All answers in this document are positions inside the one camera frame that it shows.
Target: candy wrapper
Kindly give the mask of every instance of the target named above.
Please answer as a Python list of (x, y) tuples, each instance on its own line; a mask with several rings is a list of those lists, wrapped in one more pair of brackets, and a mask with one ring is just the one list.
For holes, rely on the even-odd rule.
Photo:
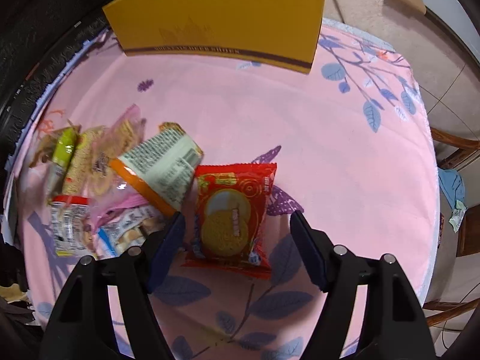
[(98, 236), (114, 257), (131, 246), (143, 245), (151, 233), (162, 230), (164, 225), (162, 214), (147, 205), (124, 211), (116, 220), (100, 227)]
[(83, 132), (78, 138), (73, 158), (63, 180), (63, 195), (78, 195), (82, 193), (87, 176), (91, 171), (92, 145), (103, 134), (105, 127), (93, 127)]
[(145, 125), (140, 117), (140, 108), (134, 104), (92, 145), (92, 169), (88, 176), (88, 195), (95, 201), (105, 198), (117, 184), (115, 172), (109, 162), (127, 152), (143, 139)]
[[(33, 168), (40, 163), (44, 164), (47, 161), (51, 161), (59, 138), (68, 128), (70, 127), (61, 128), (60, 130), (52, 131), (50, 134), (43, 136), (37, 144), (33, 160), (30, 162), (28, 167)], [(77, 131), (80, 131), (80, 126), (73, 126), (73, 128), (75, 128)]]
[(276, 163), (199, 166), (195, 238), (185, 266), (216, 267), (268, 279), (262, 223)]
[(68, 127), (58, 139), (46, 177), (45, 195), (47, 201), (50, 201), (54, 195), (62, 190), (62, 182), (75, 150), (77, 135), (78, 131), (75, 127)]
[(95, 255), (90, 227), (86, 225), (88, 199), (57, 195), (51, 203), (50, 227), (57, 256)]
[(110, 162), (118, 175), (166, 217), (180, 211), (203, 151), (177, 123)]

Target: green snack package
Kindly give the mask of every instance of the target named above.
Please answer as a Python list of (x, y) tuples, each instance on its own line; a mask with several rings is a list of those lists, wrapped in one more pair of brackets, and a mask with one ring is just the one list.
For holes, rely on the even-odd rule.
[(52, 164), (46, 178), (46, 199), (48, 202), (50, 202), (54, 194), (62, 189), (63, 179), (75, 150), (77, 135), (78, 131), (76, 128), (69, 127), (58, 138), (52, 156)]
[(57, 146), (53, 152), (52, 161), (62, 168), (68, 168), (71, 156), (74, 153), (77, 142), (77, 131), (73, 127), (67, 128), (58, 139)]

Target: yellow box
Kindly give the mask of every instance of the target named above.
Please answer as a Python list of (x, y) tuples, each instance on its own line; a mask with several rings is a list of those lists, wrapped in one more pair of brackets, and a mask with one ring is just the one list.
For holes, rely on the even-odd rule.
[(127, 55), (200, 54), (310, 71), (325, 0), (114, 0)]

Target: pink tablecloth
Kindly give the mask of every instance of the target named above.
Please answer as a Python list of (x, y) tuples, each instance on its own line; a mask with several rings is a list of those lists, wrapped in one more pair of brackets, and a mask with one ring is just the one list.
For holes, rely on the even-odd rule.
[[(289, 206), (303, 207), (313, 228), (357, 255), (397, 256), (423, 302), (438, 236), (438, 182), (419, 87), (400, 54), (324, 23), (311, 73), (303, 75), (226, 58), (126, 57), (112, 36), (58, 89), (34, 141), (67, 119), (83, 128), (110, 125), (132, 103), (147, 119), (147, 137), (163, 121), (178, 122), (204, 150), (204, 164), (250, 162), (281, 146), (270, 159), (280, 188), (266, 219), (272, 280), (181, 267), (180, 253), (151, 298), (178, 359), (302, 353), (325, 296), (292, 243)], [(24, 168), (19, 195), (30, 296), (46, 323), (76, 259), (54, 254), (44, 175), (44, 166)], [(347, 350), (364, 301), (360, 289)], [(128, 353), (116, 300), (112, 314)]]

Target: snack pile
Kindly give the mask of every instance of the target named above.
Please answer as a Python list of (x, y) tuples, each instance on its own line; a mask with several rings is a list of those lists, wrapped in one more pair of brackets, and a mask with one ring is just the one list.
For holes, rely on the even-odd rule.
[(184, 266), (267, 279), (263, 222), (277, 164), (201, 166), (203, 151), (177, 123), (143, 141), (145, 120), (133, 104), (111, 126), (54, 131), (31, 167), (50, 162), (45, 200), (58, 256), (119, 256), (141, 246), (181, 211), (194, 178), (198, 196)]

